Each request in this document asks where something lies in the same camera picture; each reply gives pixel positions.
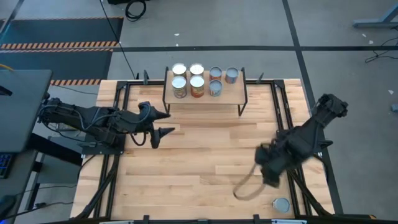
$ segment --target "can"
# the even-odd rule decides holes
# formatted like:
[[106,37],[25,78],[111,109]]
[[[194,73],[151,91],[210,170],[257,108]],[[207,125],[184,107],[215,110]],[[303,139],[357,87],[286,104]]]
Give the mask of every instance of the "can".
[[182,76],[187,78],[187,68],[183,63],[175,63],[172,67],[174,76]]
[[209,83],[209,90],[211,96],[220,96],[223,90],[223,84],[220,80],[212,80]]
[[205,80],[200,75],[193,75],[190,80],[191,95],[199,98],[205,94]]
[[227,68],[226,70],[226,75],[225,75],[225,81],[227,83],[236,83],[236,80],[238,79],[239,71],[238,69],[234,67]]
[[172,80],[173,93],[177,98],[184,98],[187,95],[187,80],[182,76],[176,76]]
[[286,198],[277,198],[272,202],[272,206],[278,212],[287,213],[290,208],[290,203]]
[[219,67],[212,67],[210,69],[210,80],[221,80],[223,71]]
[[205,68],[203,68],[203,65],[199,63],[193,63],[189,68],[189,71],[191,72],[191,75],[200,75],[201,77],[203,77],[203,72],[205,71]]

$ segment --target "gray floor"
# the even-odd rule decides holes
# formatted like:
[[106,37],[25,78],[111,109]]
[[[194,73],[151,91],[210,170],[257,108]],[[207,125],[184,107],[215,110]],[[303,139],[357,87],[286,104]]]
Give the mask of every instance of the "gray floor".
[[[15,4],[16,0],[6,0]],[[397,37],[395,30],[351,27],[353,19],[380,17],[393,0],[289,0],[301,46],[379,45]],[[109,16],[122,16],[124,5],[105,8]],[[17,18],[103,16],[97,0],[25,0]],[[184,45],[292,45],[282,1],[279,0],[151,0],[138,22],[124,21],[125,47]],[[345,213],[373,214],[398,220],[398,184],[395,170],[398,146],[397,61],[364,63],[372,52],[304,52],[315,98],[334,93],[349,103],[348,116],[332,122],[326,138]],[[246,67],[249,78],[301,78],[295,52],[136,52],[127,53],[134,71],[146,69],[150,78],[163,78],[164,68],[175,62],[201,62],[206,68]],[[121,53],[113,53],[109,79],[130,79]],[[96,92],[98,87],[75,87]],[[52,87],[51,94],[69,103],[91,106],[95,96]],[[48,136],[43,127],[35,132]],[[70,189],[43,190],[37,202],[70,201]],[[60,209],[60,215],[53,211]],[[17,219],[17,223],[65,220],[70,207],[46,208]]]

